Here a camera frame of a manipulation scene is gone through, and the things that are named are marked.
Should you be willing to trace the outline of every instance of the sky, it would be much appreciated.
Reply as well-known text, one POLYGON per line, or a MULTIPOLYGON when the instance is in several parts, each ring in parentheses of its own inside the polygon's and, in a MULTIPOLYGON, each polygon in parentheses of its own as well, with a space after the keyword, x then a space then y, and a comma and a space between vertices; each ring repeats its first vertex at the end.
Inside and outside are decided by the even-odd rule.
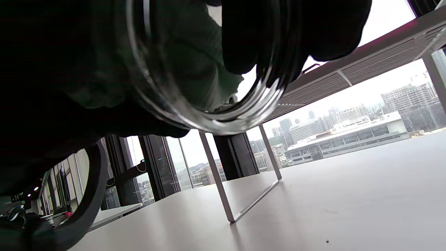
MULTIPOLYGON (((210 8, 210 15, 217 21, 217 23, 221 24, 220 8, 210 8)), ((359 45, 364 45, 376 38, 379 38, 380 36, 391 32, 414 18, 415 16, 406 0, 373 0, 372 9, 364 27, 359 45)), ((312 58, 308 58, 304 65, 304 69, 314 63, 316 63, 316 61, 314 61, 312 58)), ((265 132, 268 137, 272 137, 272 128, 279 127, 280 120, 284 118, 291 118, 293 122, 295 118, 305 120, 308 117, 309 110, 313 110, 316 117, 319 117, 328 112, 330 107, 334 106, 342 110, 359 104, 368 106, 380 103, 381 93, 389 92, 398 87, 407 85, 410 83, 411 76, 422 74, 425 71, 426 68, 423 61, 418 60, 412 62, 393 71, 384 73, 373 79, 369 79, 363 83, 338 92, 325 99, 319 100, 306 107, 295 110, 275 120, 264 123, 265 132)), ((254 80, 256 79, 255 69, 245 74, 244 78, 245 80, 240 84, 237 93, 239 100, 241 100, 243 96, 247 94, 250 87, 254 83, 254 80)), ((247 134, 250 141, 261 139, 261 134, 258 127, 249 130, 247 134)), ((129 138, 130 139, 128 142, 132 159, 134 163, 139 163, 140 160, 143 159, 139 141, 137 140, 137 137, 136 140, 134 137, 129 138)), ((209 142, 214 159, 219 159, 218 151, 215 147, 215 142, 212 135, 206 134, 206 138, 209 142)), ((208 162, 197 130, 191 130, 185 137, 181 138, 180 141, 185 153, 186 162, 189 167, 208 162)), ((172 152, 171 154, 181 154, 181 152, 172 152)))

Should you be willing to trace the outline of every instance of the metal stand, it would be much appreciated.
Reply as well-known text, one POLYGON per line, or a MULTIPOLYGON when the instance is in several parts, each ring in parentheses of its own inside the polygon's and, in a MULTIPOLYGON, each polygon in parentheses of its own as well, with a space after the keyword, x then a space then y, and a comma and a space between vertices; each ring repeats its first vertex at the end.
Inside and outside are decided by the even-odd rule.
MULTIPOLYGON (((273 151, 271 150, 271 147, 269 145, 269 141, 266 138, 265 130, 263 129, 263 126, 260 125, 260 132, 262 133, 262 137, 265 141, 265 146, 267 148, 269 157, 273 156, 273 151)), ((259 202, 269 191, 271 191, 282 179, 282 175, 280 174, 279 167, 277 166, 276 160, 274 156, 271 159, 271 162, 273 163, 273 168, 277 176, 277 180, 274 181, 269 187, 267 187, 265 190, 262 191, 262 193, 248 206, 244 207, 240 212, 233 214, 231 210, 231 206, 229 205, 229 201, 226 196, 226 192, 224 191, 223 182, 221 181, 219 171, 217 169, 217 165, 215 164, 214 157, 212 156, 211 148, 209 147, 209 143, 207 142, 206 135, 204 133, 200 133, 201 142, 203 143, 204 151, 206 152, 207 160, 209 161, 209 165, 211 167, 212 175, 215 180, 215 184, 217 185, 217 190, 220 195, 220 199, 223 204, 223 208, 226 213, 227 220, 230 222, 236 222, 238 221, 246 212, 248 212, 257 202, 259 202)))

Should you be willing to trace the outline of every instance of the clear glass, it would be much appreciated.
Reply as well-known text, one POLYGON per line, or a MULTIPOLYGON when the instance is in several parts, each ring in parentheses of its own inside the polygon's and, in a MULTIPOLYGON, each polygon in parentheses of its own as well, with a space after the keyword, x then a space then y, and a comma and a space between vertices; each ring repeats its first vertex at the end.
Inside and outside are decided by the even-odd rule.
MULTIPOLYGON (((210 141, 208 137, 207 139, 209 142, 209 147, 211 148, 211 151, 213 153, 212 155, 218 156, 218 151, 216 150, 215 142, 213 141, 213 139, 212 141, 210 141)), ((190 130, 190 132, 185 137, 182 137, 180 139, 180 142, 184 150, 184 156, 189 169, 193 187, 197 188, 210 184, 215 184, 215 180, 211 172, 211 167, 209 165, 209 161, 207 160, 206 153, 204 151, 198 130, 190 130)))
MULTIPOLYGON (((264 128, 273 149, 291 136, 292 145, 282 155, 278 150, 276 158, 287 167, 437 133, 446 129, 446 114, 423 61, 417 60, 266 122, 264 128)), ((261 138, 258 130, 250 131, 250 140, 261 138)))
POLYGON ((155 198, 153 196, 152 186, 150 185, 149 175, 147 173, 143 173, 133 180, 137 183, 136 190, 141 196, 141 200, 144 206, 150 205, 155 202, 155 198))
POLYGON ((177 138, 166 137, 167 144, 170 150, 170 157, 173 161, 173 166, 177 174, 177 179, 180 184, 181 191, 192 189, 192 182, 190 180, 189 170, 180 145, 180 140, 177 138))
POLYGON ((219 171, 220 179, 222 181, 226 181, 226 175, 223 170, 223 165, 220 160, 219 151, 217 150, 217 146, 215 144, 214 136, 212 134, 205 134, 207 143, 209 144, 209 148, 211 149, 212 157, 214 158, 215 165, 219 171))
POLYGON ((125 138, 125 140, 127 141, 130 159, 132 160, 132 167, 134 167, 144 160, 144 155, 142 154, 141 150, 141 144, 139 142, 138 136, 130 136, 125 138))
POLYGON ((246 131, 251 145, 254 159, 256 160, 257 168, 260 172, 274 171, 273 163, 266 151, 265 142, 260 134, 260 128, 258 126, 246 131))

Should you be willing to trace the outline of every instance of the office desk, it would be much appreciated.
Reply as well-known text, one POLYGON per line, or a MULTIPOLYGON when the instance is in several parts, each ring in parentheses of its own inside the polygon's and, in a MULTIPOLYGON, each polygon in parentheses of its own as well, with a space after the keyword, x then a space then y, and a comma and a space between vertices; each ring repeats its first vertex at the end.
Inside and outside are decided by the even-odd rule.
MULTIPOLYGON (((88 233, 71 251, 420 251, 446 248, 446 132, 281 169, 230 224, 214 185, 88 233)), ((233 211, 273 173, 224 182, 233 211)))
POLYGON ((122 207, 113 208, 113 209, 100 210, 98 212, 98 215, 96 215, 96 218, 93 221, 93 224, 90 227, 90 231, 92 231, 98 227, 104 226, 112 221, 115 221, 121 215, 128 213, 132 210, 135 210, 137 208, 140 208, 140 207, 142 207, 142 203, 128 205, 128 206, 122 206, 122 207))

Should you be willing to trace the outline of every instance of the rooftop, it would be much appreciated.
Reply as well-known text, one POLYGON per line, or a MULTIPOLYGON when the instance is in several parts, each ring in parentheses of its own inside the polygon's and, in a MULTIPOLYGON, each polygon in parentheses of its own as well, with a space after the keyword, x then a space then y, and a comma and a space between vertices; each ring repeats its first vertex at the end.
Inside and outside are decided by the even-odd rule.
POLYGON ((292 145, 292 146, 288 147, 288 151, 292 150, 292 149, 301 148, 301 147, 304 147, 304 146, 309 146, 309 145, 314 144, 314 143, 323 142, 325 140, 329 140, 329 139, 337 138, 337 137, 340 137, 340 136, 344 136, 344 135, 347 135, 347 134, 350 134, 350 133, 354 133, 354 132, 357 132, 357 131, 361 131, 361 130, 364 130, 364 129, 369 129, 369 128, 372 128, 372 127, 375 127, 375 126, 384 125, 384 124, 387 124, 387 123, 390 123, 390 122, 393 122, 393 121, 397 121, 397 120, 400 120, 400 119, 401 119, 401 115, 400 115, 400 113, 398 111, 393 112, 393 113, 387 113, 387 114, 384 114, 383 116, 381 116, 381 117, 379 117, 379 118, 377 118, 377 119, 375 119, 375 120, 373 120, 371 122, 368 122, 368 123, 365 123, 365 124, 362 124, 362 125, 352 125, 352 126, 349 126, 349 128, 347 130, 343 130, 343 131, 334 131, 332 135, 327 136, 327 137, 318 138, 318 139, 307 138, 307 139, 301 140, 296 145, 292 145))

